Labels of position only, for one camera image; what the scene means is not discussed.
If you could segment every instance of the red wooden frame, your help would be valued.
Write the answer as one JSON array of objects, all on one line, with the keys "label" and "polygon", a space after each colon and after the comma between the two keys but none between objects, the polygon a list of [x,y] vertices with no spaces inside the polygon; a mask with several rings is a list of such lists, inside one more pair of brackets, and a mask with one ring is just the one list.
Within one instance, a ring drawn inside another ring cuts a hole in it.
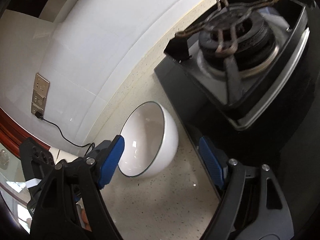
[{"label": "red wooden frame", "polygon": [[16,157],[20,158],[19,145],[28,137],[33,138],[44,149],[50,149],[49,145],[24,130],[0,108],[0,142],[4,147]]}]

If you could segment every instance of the bowl rim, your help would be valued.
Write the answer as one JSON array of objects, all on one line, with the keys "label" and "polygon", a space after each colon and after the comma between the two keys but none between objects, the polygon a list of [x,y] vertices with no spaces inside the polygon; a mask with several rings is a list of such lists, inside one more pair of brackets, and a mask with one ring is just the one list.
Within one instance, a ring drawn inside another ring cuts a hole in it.
[{"label": "bowl rim", "polygon": [[118,163],[119,171],[120,171],[124,176],[126,176],[126,177],[128,177],[128,178],[135,178],[135,177],[138,177],[138,176],[144,174],[144,173],[150,168],[150,166],[154,163],[155,159],[157,158],[157,156],[158,156],[158,154],[159,154],[159,151],[160,151],[160,149],[161,149],[162,143],[163,143],[164,130],[165,130],[164,111],[163,111],[163,109],[162,109],[162,105],[161,105],[160,103],[156,102],[156,101],[146,101],[146,102],[142,103],[141,105],[137,106],[137,107],[132,111],[132,113],[129,115],[129,117],[128,117],[127,120],[125,121],[124,125],[122,126],[120,135],[121,135],[121,133],[122,133],[122,130],[123,130],[125,124],[127,123],[127,121],[129,120],[129,118],[131,117],[131,115],[132,115],[139,107],[141,107],[141,106],[143,106],[143,105],[145,105],[145,104],[147,104],[147,103],[155,103],[155,104],[157,104],[157,105],[160,107],[160,109],[161,109],[161,113],[162,113],[162,117],[163,117],[163,133],[162,133],[161,143],[160,143],[160,145],[159,145],[159,148],[158,148],[158,150],[157,150],[157,152],[156,152],[156,155],[155,155],[155,157],[153,158],[152,162],[149,164],[149,166],[148,166],[147,168],[145,168],[141,173],[139,173],[139,174],[137,174],[137,175],[128,176],[128,175],[124,174],[124,173],[122,172],[122,170],[120,169],[119,163]]}]

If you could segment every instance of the metal screw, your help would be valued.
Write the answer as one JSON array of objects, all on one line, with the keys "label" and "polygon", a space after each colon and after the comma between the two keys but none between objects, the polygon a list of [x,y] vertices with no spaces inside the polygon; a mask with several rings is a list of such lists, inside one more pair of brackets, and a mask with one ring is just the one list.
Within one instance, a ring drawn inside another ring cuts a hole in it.
[{"label": "metal screw", "polygon": [[261,168],[262,168],[264,171],[269,171],[269,170],[270,170],[270,167],[269,167],[269,165],[267,165],[267,164],[263,164],[263,165],[261,166]]},{"label": "metal screw", "polygon": [[229,164],[232,166],[236,166],[238,164],[238,161],[236,159],[230,159]]},{"label": "metal screw", "polygon": [[61,163],[58,163],[55,167],[54,167],[56,170],[60,170],[62,168],[62,164]]},{"label": "metal screw", "polygon": [[94,158],[91,158],[91,157],[88,157],[87,160],[85,161],[88,165],[92,165],[95,163],[95,159]]}]

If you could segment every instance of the black plug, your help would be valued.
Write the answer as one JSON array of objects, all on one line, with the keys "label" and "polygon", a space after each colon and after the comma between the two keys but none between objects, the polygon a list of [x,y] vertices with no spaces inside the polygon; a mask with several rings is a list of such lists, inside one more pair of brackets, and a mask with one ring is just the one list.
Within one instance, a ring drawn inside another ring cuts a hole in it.
[{"label": "black plug", "polygon": [[43,115],[39,111],[36,111],[35,116],[36,118],[43,120]]}]

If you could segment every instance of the burner cap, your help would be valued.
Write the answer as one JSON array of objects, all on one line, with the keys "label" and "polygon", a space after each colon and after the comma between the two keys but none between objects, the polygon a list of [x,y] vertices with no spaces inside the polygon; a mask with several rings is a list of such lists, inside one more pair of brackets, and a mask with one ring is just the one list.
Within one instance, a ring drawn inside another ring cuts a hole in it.
[{"label": "burner cap", "polygon": [[[229,11],[222,13],[211,20],[208,25],[223,30],[224,43],[231,46],[230,27],[238,20],[247,8],[230,6]],[[238,50],[235,53],[239,70],[253,68],[268,58],[275,46],[275,37],[264,18],[256,11],[243,23],[236,26],[238,36]],[[199,33],[199,47],[204,58],[210,65],[223,70],[223,58],[217,58],[215,51],[218,48],[218,35],[216,32]]]}]

